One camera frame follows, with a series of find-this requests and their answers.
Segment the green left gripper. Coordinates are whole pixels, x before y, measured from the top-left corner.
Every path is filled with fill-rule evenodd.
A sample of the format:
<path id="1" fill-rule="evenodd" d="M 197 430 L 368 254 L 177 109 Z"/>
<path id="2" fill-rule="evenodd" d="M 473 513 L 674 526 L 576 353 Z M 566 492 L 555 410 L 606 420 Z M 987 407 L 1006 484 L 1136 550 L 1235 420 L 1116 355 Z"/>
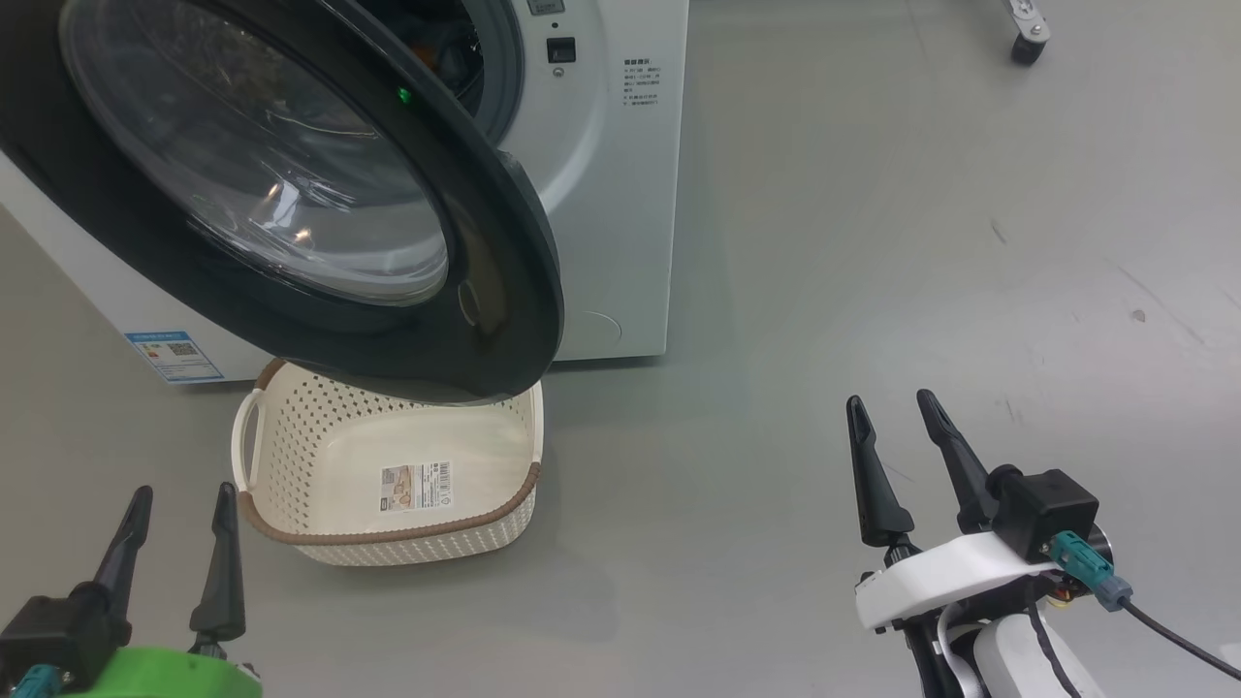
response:
<path id="1" fill-rule="evenodd" d="M 151 486 L 138 487 L 105 550 L 93 582 L 107 594 L 108 615 L 127 621 L 137 556 L 151 520 Z M 213 551 L 199 606 L 189 628 L 195 645 L 186 652 L 169 647 L 120 647 L 99 653 L 66 650 L 58 671 L 71 681 L 69 697 L 261 697 L 263 687 L 248 664 L 230 659 L 226 645 L 240 638 L 244 623 L 244 581 L 237 520 L 237 488 L 220 486 L 211 520 Z"/>

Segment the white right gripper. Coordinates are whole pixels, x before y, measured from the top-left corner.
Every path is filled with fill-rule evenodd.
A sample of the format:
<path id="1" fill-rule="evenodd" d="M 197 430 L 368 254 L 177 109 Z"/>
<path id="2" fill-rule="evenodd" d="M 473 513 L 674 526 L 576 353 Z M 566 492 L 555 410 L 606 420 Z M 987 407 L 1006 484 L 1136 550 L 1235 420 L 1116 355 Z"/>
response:
<path id="1" fill-rule="evenodd" d="M 885 568 L 858 582 L 855 607 L 866 630 L 903 623 L 959 605 L 961 621 L 998 621 L 1028 610 L 1029 587 L 1054 570 L 1052 561 L 1025 561 L 990 530 L 998 502 L 987 491 L 988 471 L 930 389 L 916 392 L 925 428 L 944 460 L 958 502 L 963 534 L 921 551 L 908 540 L 912 515 L 900 505 L 877 456 L 876 432 L 862 397 L 845 404 L 860 538 L 886 549 Z"/>

